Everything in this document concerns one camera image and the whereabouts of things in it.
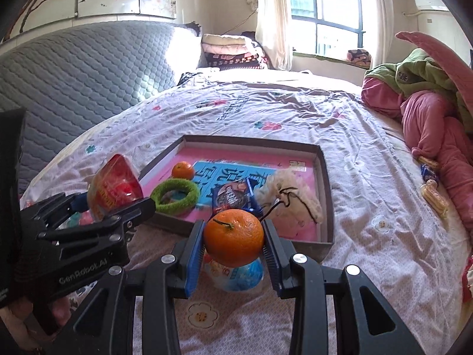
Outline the person's hand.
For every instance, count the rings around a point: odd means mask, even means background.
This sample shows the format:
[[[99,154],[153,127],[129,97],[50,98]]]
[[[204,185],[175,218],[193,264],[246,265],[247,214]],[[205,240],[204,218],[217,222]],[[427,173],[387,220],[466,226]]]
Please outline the person's hand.
[[[32,314],[33,304],[26,298],[15,301],[1,309],[1,320],[21,350],[30,353],[40,350],[43,342],[52,342],[57,337],[60,329],[65,326],[71,317],[70,302],[67,297],[53,302],[49,309],[59,326],[58,331],[52,335],[46,335],[27,328],[25,320]]]

